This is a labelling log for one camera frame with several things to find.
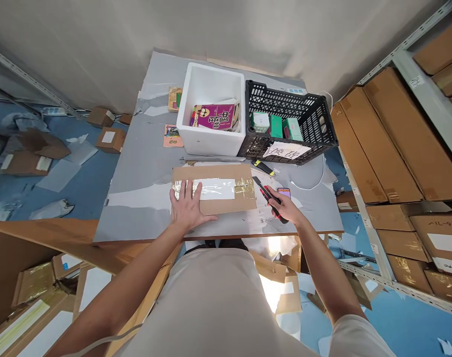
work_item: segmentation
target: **white foam box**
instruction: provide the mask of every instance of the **white foam box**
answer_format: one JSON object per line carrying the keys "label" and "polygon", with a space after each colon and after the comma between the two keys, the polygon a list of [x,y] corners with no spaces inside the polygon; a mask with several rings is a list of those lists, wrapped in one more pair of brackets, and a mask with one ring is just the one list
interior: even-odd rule
{"label": "white foam box", "polygon": [[[244,75],[190,62],[186,71],[183,95],[176,126],[188,154],[236,156],[246,137]],[[239,100],[240,132],[212,130],[190,126],[193,107],[215,104],[227,99]]]}

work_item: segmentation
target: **smartphone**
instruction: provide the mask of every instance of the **smartphone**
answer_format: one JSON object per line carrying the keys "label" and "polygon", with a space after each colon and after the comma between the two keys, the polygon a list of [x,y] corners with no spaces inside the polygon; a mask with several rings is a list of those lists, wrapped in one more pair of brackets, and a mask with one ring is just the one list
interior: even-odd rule
{"label": "smartphone", "polygon": [[290,198],[290,190],[288,188],[285,188],[285,187],[278,188],[277,192]]}

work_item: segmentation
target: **person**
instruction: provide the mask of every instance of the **person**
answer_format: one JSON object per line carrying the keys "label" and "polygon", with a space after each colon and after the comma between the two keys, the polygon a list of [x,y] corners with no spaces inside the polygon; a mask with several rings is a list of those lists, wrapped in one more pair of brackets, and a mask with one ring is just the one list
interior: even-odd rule
{"label": "person", "polygon": [[[201,189],[200,183],[193,195],[192,182],[183,181],[178,200],[170,192],[171,224],[94,298],[47,356],[80,356],[84,353],[80,350],[120,331],[183,237],[218,219],[201,214]],[[268,190],[281,202],[271,199],[269,204],[296,226],[317,293],[327,308],[333,325],[329,356],[394,356],[368,322],[340,265],[310,222],[289,197]],[[96,346],[84,356],[103,356],[108,346]],[[278,326],[247,249],[223,247],[195,249],[177,261],[156,306],[116,356],[317,354]]]}

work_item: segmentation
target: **white cable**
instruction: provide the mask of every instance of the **white cable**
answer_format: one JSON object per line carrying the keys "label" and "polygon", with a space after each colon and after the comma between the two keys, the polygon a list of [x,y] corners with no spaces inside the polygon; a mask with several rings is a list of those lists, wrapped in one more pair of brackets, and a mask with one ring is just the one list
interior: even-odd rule
{"label": "white cable", "polygon": [[312,188],[301,188],[301,187],[297,186],[296,184],[294,184],[294,181],[292,181],[292,180],[290,180],[290,183],[292,183],[295,187],[297,187],[299,189],[303,189],[305,191],[310,191],[310,190],[313,190],[314,188],[316,188],[318,185],[320,185],[320,183],[322,182],[322,180],[324,179],[324,176],[325,176],[325,155],[324,154],[322,154],[322,159],[324,162],[324,168],[322,170],[322,177],[320,178],[319,182],[315,186],[313,186]]}

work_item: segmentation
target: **black plastic crate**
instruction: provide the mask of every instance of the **black plastic crate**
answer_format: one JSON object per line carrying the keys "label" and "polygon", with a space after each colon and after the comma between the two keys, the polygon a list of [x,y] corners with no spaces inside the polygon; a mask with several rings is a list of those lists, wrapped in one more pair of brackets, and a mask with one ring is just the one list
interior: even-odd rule
{"label": "black plastic crate", "polygon": [[[251,125],[253,112],[274,114],[283,120],[297,118],[304,141],[273,138],[266,133],[256,133]],[[308,146],[311,150],[295,159],[276,155],[263,157],[266,150],[275,141]],[[282,92],[268,89],[264,83],[246,81],[246,138],[238,156],[261,161],[303,165],[334,146],[338,146],[337,136],[325,97],[316,94],[298,95]]]}

